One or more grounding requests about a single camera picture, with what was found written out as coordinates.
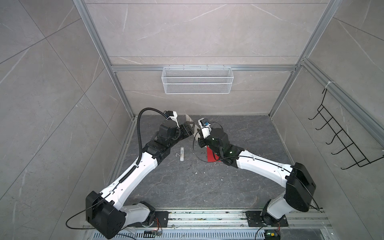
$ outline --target black hook rack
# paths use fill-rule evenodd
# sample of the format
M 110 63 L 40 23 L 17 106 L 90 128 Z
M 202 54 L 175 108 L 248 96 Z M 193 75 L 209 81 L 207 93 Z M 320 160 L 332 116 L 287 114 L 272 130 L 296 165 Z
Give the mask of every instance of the black hook rack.
M 364 166 L 366 166 L 366 165 L 368 165 L 368 164 L 371 164 L 371 163 L 373 163 L 373 162 L 375 162 L 375 161 L 377 161 L 377 160 L 380 160 L 380 159 L 382 159 L 382 158 L 384 158 L 384 155 L 381 157 L 381 158 L 378 158 L 378 159 L 376 159 L 376 160 L 373 160 L 373 161 L 370 161 L 370 160 L 368 160 L 368 158 L 364 155 L 364 153 L 359 149 L 359 147 L 355 144 L 355 142 L 351 139 L 351 137 L 348 135 L 348 133 L 347 132 L 345 132 L 345 130 L 340 126 L 340 124 L 336 121 L 336 119 L 332 116 L 332 114 L 325 108 L 325 106 L 323 105 L 323 102 L 324 102 L 324 98 L 325 98 L 325 94 L 327 93 L 327 89 L 325 88 L 324 90 L 323 90 L 323 92 L 322 92 L 322 94 L 324 94 L 324 96 L 323 96 L 323 100 L 321 101 L 321 104 L 320 104 L 320 106 L 317 108 L 317 114 L 313 117 L 313 118 L 308 118 L 309 120 L 313 120 L 317 115 L 320 115 L 320 116 L 322 116 L 322 118 L 324 119 L 324 121 L 325 121 L 325 124 L 321 127 L 321 128 L 319 128 L 319 129 L 317 129 L 317 128 L 315 128 L 316 130 L 321 130 L 323 127 L 325 127 L 326 125 L 328 125 L 330 128 L 331 128 L 331 130 L 333 131 L 333 133 L 335 134 L 334 136 L 333 136 L 333 138 L 332 138 L 332 141 L 330 142 L 330 143 L 327 143 L 326 142 L 326 144 L 328 144 L 328 145 L 330 145 L 332 142 L 333 142 L 333 140 L 337 137 L 339 140 L 340 140 L 340 142 L 341 142 L 341 144 L 344 146 L 344 148 L 343 149 L 341 149 L 340 151 L 338 151 L 337 153 L 331 153 L 332 155 L 336 155 L 336 154 L 339 154 L 339 153 L 341 153 L 342 151 L 344 151 L 344 150 L 347 150 L 347 152 L 349 153 L 349 155 L 352 157 L 352 159 L 355 161 L 355 164 L 352 164 L 351 166 L 349 166 L 349 167 L 346 167 L 346 168 L 342 168 L 341 167 L 341 169 L 342 170 L 346 170 L 346 169 L 348 169 L 348 168 L 350 168 L 350 167 L 353 167 L 353 166 L 355 166 L 355 165 L 357 165 L 357 166 L 359 166 L 359 167 L 364 167 Z M 325 110 L 330 116 L 331 116 L 331 118 L 329 119 L 329 120 L 326 120 L 326 118 L 323 116 L 323 114 L 321 113 L 321 111 L 323 111 L 323 110 Z M 331 121 L 331 120 L 334 120 L 335 122 L 336 122 L 336 124 L 341 128 L 341 130 L 340 131 L 338 131 L 338 132 L 336 132 L 334 129 L 333 129 L 333 127 L 329 124 L 329 122 Z M 349 144 L 349 145 L 345 145 L 345 143 L 341 140 L 341 138 L 339 137 L 339 135 L 338 134 L 340 134 L 341 132 L 344 132 L 345 133 L 345 135 L 351 140 L 351 144 Z M 359 161 L 357 161 L 354 157 L 353 157 L 353 155 L 351 154 L 351 152 L 348 150 L 348 147 L 350 147 L 350 146 L 352 146 L 352 145 L 354 145 L 358 150 L 359 150 L 359 152 L 361 153 L 361 155 L 364 157 L 363 158 L 363 160 L 359 160 Z M 361 163 L 362 161 L 364 161 L 364 160 L 367 160 L 368 161 L 368 163 Z

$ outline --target white cylindrical bottle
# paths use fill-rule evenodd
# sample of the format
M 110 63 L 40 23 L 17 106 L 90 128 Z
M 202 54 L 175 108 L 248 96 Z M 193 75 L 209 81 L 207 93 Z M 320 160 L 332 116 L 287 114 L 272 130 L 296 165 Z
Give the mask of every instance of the white cylindrical bottle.
M 180 161 L 184 161 L 184 147 L 180 148 Z

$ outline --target white arm segment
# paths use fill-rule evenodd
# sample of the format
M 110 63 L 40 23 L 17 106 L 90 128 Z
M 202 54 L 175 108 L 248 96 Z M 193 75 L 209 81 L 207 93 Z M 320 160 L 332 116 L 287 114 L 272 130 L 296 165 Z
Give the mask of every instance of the white arm segment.
M 139 166 L 125 179 L 122 183 L 119 183 L 119 180 L 123 178 L 131 168 L 136 165 L 136 160 L 132 163 L 132 165 L 125 170 L 123 174 L 120 175 L 111 185 L 104 188 L 101 192 L 103 193 L 101 197 L 106 197 L 109 193 L 111 193 L 108 197 L 105 198 L 107 202 L 113 201 L 114 207 L 117 210 L 120 210 L 124 205 L 125 200 L 131 194 L 133 189 L 142 181 L 142 179 L 153 169 L 157 167 L 157 160 L 152 158 L 152 155 L 144 152 L 141 157 L 141 161 Z
M 291 165 L 274 162 L 269 159 L 259 157 L 257 155 L 250 153 L 247 150 L 242 151 L 239 154 L 239 156 L 240 157 L 237 160 L 237 166 L 239 168 L 249 170 L 251 172 L 267 177 L 285 188 L 287 183 L 287 180 L 285 179 L 285 177 L 290 175 L 290 172 L 292 171 Z

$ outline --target wire rack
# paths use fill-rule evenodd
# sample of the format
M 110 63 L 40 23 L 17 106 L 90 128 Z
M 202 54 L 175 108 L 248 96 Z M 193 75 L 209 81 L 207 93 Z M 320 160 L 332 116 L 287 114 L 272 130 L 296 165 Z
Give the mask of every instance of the wire rack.
M 230 67 L 166 67 L 161 76 L 166 94 L 229 93 L 233 82 Z
M 336 121 L 336 119 L 332 116 L 332 114 L 325 108 L 325 106 L 323 105 L 323 102 L 324 102 L 324 98 L 325 98 L 325 94 L 327 93 L 327 89 L 325 88 L 324 90 L 323 90 L 323 92 L 322 92 L 322 94 L 324 94 L 324 96 L 323 96 L 323 100 L 321 101 L 321 104 L 320 104 L 320 106 L 317 108 L 317 114 L 313 117 L 313 118 L 308 118 L 309 120 L 313 120 L 317 115 L 320 115 L 323 119 L 324 119 L 324 121 L 325 121 L 325 124 L 321 127 L 321 128 L 319 128 L 319 129 L 317 129 L 317 128 L 315 128 L 316 130 L 321 130 L 323 127 L 325 127 L 325 126 L 329 126 L 330 128 L 331 128 L 331 130 L 333 131 L 333 133 L 334 133 L 334 136 L 333 136 L 333 138 L 332 138 L 332 141 L 330 142 L 330 143 L 327 143 L 326 142 L 326 144 L 328 144 L 328 145 L 330 145 L 332 142 L 333 142 L 333 140 L 335 140 L 335 138 L 337 137 L 338 139 L 339 139 L 339 141 L 341 142 L 341 144 L 344 146 L 344 148 L 343 149 L 341 149 L 340 151 L 338 151 L 337 153 L 331 153 L 332 155 L 336 155 L 336 154 L 339 154 L 339 153 L 341 153 L 342 151 L 344 151 L 344 150 L 346 150 L 348 153 L 349 153 L 349 155 L 352 157 L 352 159 L 354 160 L 354 164 L 352 164 L 351 166 L 349 166 L 349 167 L 346 167 L 346 168 L 341 168 L 342 170 L 346 170 L 346 169 L 348 169 L 348 168 L 350 168 L 350 167 L 353 167 L 353 166 L 355 166 L 355 165 L 357 165 L 357 166 L 359 166 L 359 167 L 364 167 L 364 166 L 366 166 L 366 165 L 368 165 L 368 164 L 371 164 L 371 163 L 373 163 L 373 162 L 375 162 L 375 161 L 377 161 L 377 160 L 380 160 L 380 159 L 382 159 L 382 158 L 384 158 L 384 155 L 382 156 L 382 157 L 380 157 L 380 158 L 378 158 L 378 159 L 375 159 L 375 160 L 373 160 L 373 161 L 370 161 L 370 160 L 368 160 L 368 158 L 364 155 L 364 153 L 359 149 L 359 147 L 356 145 L 356 143 L 351 139 L 351 137 L 348 135 L 348 133 L 340 126 L 340 124 Z M 327 112 L 328 114 L 329 114 L 329 116 L 331 117 L 331 118 L 329 118 L 328 120 L 324 117 L 324 115 L 321 113 L 321 112 Z M 334 128 L 329 124 L 330 123 L 330 121 L 331 120 L 334 120 L 334 122 L 336 122 L 336 124 L 340 127 L 340 129 L 341 130 L 339 130 L 339 131 L 335 131 L 334 130 Z M 346 144 L 346 143 L 344 143 L 342 140 L 341 140 L 341 138 L 340 138 L 340 134 L 341 133 L 343 133 L 343 134 L 345 134 L 347 137 L 348 137 L 348 139 L 352 142 L 352 143 L 350 143 L 350 144 Z M 352 155 L 352 153 L 351 153 L 351 151 L 348 149 L 349 147 L 356 147 L 356 149 L 361 153 L 361 155 L 363 156 L 363 159 L 362 160 L 356 160 L 355 159 L 355 157 Z

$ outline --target robotic arm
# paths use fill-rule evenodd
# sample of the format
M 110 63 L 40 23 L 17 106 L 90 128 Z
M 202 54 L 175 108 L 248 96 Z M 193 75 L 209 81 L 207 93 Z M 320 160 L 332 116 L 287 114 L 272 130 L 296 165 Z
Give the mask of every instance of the robotic arm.
M 194 133 L 194 122 L 179 125 L 177 114 L 172 111 L 167 111 L 166 116 L 159 131 L 142 149 L 140 161 L 137 158 L 111 185 L 100 193 L 92 191 L 86 198 L 86 220 L 107 239 L 113 238 L 125 225 L 140 222 L 150 226 L 153 223 L 155 208 L 148 203 L 126 207 L 123 204 L 140 181 L 169 155 L 171 147 Z M 294 209 L 309 210 L 316 186 L 304 165 L 273 162 L 232 145 L 228 135 L 221 128 L 211 128 L 207 119 L 200 119 L 199 126 L 199 146 L 212 149 L 219 156 L 218 161 L 255 172 L 286 188 L 265 205 L 262 219 L 266 225 L 279 222 L 284 214 Z

